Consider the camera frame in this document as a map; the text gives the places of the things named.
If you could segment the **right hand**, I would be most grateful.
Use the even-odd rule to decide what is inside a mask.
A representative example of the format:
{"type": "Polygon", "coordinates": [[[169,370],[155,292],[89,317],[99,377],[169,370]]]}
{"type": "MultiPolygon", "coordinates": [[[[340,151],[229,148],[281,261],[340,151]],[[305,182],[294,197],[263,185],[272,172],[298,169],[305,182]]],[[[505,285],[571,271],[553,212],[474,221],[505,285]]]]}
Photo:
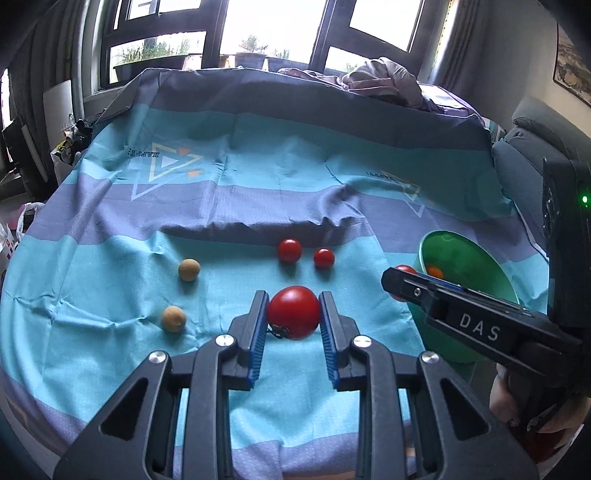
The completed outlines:
{"type": "MultiPolygon", "coordinates": [[[[519,424],[519,412],[516,399],[509,393],[507,382],[497,376],[493,383],[489,407],[491,412],[502,422],[510,426],[519,424]]],[[[561,409],[539,430],[541,434],[563,432],[572,436],[583,424],[590,412],[590,399],[581,397],[567,401],[561,409]]]]}

